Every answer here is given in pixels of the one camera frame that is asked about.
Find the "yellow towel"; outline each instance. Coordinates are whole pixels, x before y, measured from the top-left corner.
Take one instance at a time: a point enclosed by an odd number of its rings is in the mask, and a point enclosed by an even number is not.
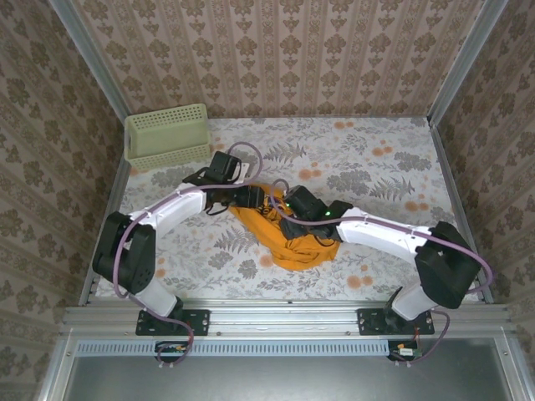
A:
[[[264,189],[266,194],[269,193],[269,186],[258,186]],[[275,197],[282,199],[283,192],[275,190]],[[285,205],[281,207],[288,214],[291,212]],[[324,244],[322,246],[310,234],[287,240],[279,226],[282,217],[270,206],[269,196],[264,200],[263,211],[241,207],[231,207],[229,210],[262,245],[270,249],[273,262],[280,267],[288,270],[305,270],[319,265],[322,261],[332,261],[336,257],[340,246],[337,241],[319,240]]]

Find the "green plastic basket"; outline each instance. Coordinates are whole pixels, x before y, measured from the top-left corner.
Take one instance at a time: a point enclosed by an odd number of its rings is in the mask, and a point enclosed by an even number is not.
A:
[[[137,170],[208,159],[207,121],[204,104],[131,115],[125,120],[125,159]]]

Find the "patterned wallpaper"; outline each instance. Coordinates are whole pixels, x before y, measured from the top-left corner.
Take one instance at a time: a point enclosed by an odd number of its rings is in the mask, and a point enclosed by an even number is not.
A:
[[[426,115],[482,0],[74,0],[131,113]]]
[[[0,399],[31,399],[78,301],[119,121],[47,1],[0,1]]]
[[[535,371],[535,0],[508,2],[439,130]]]

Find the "leaf pattern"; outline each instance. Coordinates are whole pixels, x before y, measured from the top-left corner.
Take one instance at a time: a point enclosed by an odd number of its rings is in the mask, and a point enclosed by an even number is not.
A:
[[[347,201],[408,224],[454,221],[425,119],[211,119],[209,128],[215,150],[228,149],[239,140],[260,149],[264,158],[259,182],[281,177],[290,185],[305,185],[327,204]],[[403,146],[407,138],[411,145]],[[341,151],[342,145],[348,150]],[[397,160],[395,155],[403,152],[403,160]],[[246,147],[238,146],[232,153],[257,165]],[[432,156],[426,159],[430,169],[415,168],[426,165],[414,160],[417,155]],[[153,204],[206,162],[136,171],[121,210]],[[398,166],[400,162],[410,163],[408,171]],[[401,259],[349,244],[341,244],[333,261],[287,271],[275,265],[269,250],[228,212],[213,217],[201,213],[183,221],[159,242],[157,261],[164,285],[180,297],[194,298],[386,300],[398,286],[417,277],[416,269]],[[97,293],[108,296],[113,289],[100,281]]]

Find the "wallpaper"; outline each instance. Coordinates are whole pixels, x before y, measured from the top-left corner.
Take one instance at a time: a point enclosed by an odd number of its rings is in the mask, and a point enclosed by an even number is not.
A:
[[[131,113],[426,115],[482,0],[75,0]]]
[[[291,186],[305,185],[327,205],[346,201],[417,226],[435,226],[440,220],[455,224],[424,117],[212,119],[209,128],[214,150],[238,141],[260,149],[259,183],[284,178]],[[247,147],[235,152],[257,165]],[[132,170],[120,210],[131,213],[153,204],[206,163]],[[158,241],[156,260],[155,275],[182,298],[386,302],[418,277],[414,264],[347,243],[333,261],[301,272],[285,270],[230,211],[187,219]],[[100,280],[97,296],[112,295],[113,286]]]
[[[535,370],[535,1],[510,0],[444,119],[479,252]]]
[[[46,1],[0,1],[0,399],[31,399],[78,303],[119,121]]]

